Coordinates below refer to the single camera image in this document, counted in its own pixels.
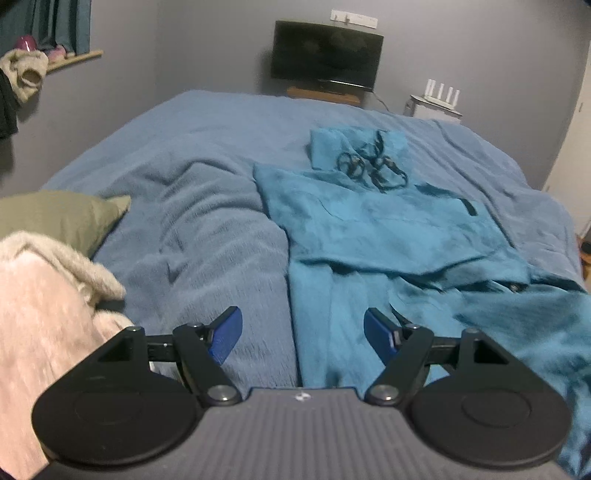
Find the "beige towel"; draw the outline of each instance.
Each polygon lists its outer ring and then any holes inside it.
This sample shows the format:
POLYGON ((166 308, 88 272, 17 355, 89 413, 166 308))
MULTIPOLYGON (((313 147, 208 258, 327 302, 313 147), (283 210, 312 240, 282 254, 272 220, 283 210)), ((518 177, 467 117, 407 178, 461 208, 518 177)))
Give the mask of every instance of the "beige towel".
POLYGON ((41 88, 49 59, 42 51, 11 50, 0 59, 0 69, 10 80, 20 104, 26 103, 41 88))

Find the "tv stand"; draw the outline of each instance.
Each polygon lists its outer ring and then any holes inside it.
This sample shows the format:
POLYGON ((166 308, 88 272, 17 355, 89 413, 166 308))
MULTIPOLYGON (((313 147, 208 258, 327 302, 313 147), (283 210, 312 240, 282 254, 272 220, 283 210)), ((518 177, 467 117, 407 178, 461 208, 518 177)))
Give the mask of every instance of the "tv stand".
POLYGON ((321 90, 305 90, 299 87, 289 87, 287 96, 291 98, 311 98, 332 103, 345 103, 347 105, 361 106, 361 100, 357 95, 350 93, 336 93, 321 90))

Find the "pink fluffy blanket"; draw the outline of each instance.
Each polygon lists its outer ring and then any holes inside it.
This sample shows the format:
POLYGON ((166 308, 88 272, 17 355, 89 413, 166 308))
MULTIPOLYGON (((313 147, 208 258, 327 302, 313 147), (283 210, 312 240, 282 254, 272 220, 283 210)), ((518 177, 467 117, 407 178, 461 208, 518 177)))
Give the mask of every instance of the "pink fluffy blanket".
POLYGON ((35 400, 131 325, 95 311, 124 295, 105 267, 56 240, 17 232, 0 241, 0 467, 17 480, 47 463, 31 426, 35 400))

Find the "black tv screen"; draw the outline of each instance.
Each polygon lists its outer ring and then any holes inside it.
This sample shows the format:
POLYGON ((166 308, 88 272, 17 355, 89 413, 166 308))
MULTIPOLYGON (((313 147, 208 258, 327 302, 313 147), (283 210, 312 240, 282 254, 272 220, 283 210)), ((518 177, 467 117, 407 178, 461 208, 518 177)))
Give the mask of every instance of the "black tv screen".
POLYGON ((383 36, 351 28, 277 21, 271 76, 374 89, 383 36))

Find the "wall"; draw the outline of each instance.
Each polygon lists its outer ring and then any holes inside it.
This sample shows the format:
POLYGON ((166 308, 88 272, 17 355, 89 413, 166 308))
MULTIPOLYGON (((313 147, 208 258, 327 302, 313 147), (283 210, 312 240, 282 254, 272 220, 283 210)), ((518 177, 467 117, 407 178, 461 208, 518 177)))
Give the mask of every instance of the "wall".
POLYGON ((101 59, 52 73, 0 142, 0 196, 38 189, 55 172, 155 105, 159 0, 95 0, 91 48, 101 59))
POLYGON ((591 10, 581 0, 169 0, 158 14, 159 100, 191 88, 278 93, 265 80, 275 20, 327 22, 332 8, 379 19, 376 91, 392 111, 428 78, 460 88, 464 124, 542 186, 582 79, 591 10))

